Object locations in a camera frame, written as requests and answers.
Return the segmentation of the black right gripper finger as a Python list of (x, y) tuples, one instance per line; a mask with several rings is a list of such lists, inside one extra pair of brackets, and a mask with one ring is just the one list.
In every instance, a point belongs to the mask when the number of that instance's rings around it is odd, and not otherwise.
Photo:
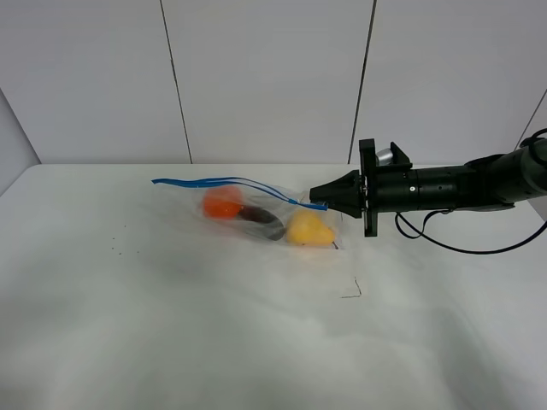
[(309, 191), (311, 201), (358, 201), (361, 195), (361, 175), (358, 170)]
[(333, 199), (328, 202), (328, 208), (339, 211), (342, 214), (351, 216), (352, 218), (361, 218), (363, 207), (359, 199)]

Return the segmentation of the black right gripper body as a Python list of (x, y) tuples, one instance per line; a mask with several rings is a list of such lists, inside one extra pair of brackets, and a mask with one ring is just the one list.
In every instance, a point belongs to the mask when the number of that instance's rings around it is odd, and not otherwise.
[(414, 169), (394, 143), (391, 152), (393, 163), (381, 165), (374, 140), (359, 142), (366, 237), (378, 235), (381, 213), (454, 209), (459, 201), (459, 167)]

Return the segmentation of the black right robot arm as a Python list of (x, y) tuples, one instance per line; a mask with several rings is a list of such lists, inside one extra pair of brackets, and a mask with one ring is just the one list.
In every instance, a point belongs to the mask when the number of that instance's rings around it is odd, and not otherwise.
[(543, 138), (460, 166), (415, 168), (395, 143), (379, 153), (372, 139), (359, 154), (359, 169), (312, 188), (309, 200), (363, 219), (366, 237), (377, 235), (381, 213), (498, 211), (546, 194)]

